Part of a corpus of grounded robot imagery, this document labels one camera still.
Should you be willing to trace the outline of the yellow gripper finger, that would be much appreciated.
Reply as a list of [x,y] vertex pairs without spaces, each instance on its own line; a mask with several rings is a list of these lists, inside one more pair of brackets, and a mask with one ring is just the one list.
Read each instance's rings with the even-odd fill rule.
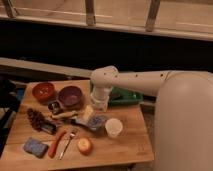
[[91,105],[87,105],[82,115],[83,120],[87,122],[93,115],[93,113],[94,113],[93,107]]

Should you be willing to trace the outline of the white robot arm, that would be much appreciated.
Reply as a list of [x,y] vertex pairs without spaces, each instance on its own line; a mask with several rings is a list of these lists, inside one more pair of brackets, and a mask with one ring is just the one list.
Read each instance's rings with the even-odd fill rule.
[[213,171],[213,73],[91,72],[92,105],[106,110],[113,87],[156,98],[154,171]]

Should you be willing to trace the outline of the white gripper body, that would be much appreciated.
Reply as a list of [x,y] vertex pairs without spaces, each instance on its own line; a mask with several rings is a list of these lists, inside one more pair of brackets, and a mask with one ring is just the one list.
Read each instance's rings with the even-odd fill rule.
[[94,86],[90,94],[92,106],[103,112],[107,111],[109,101],[109,88]]

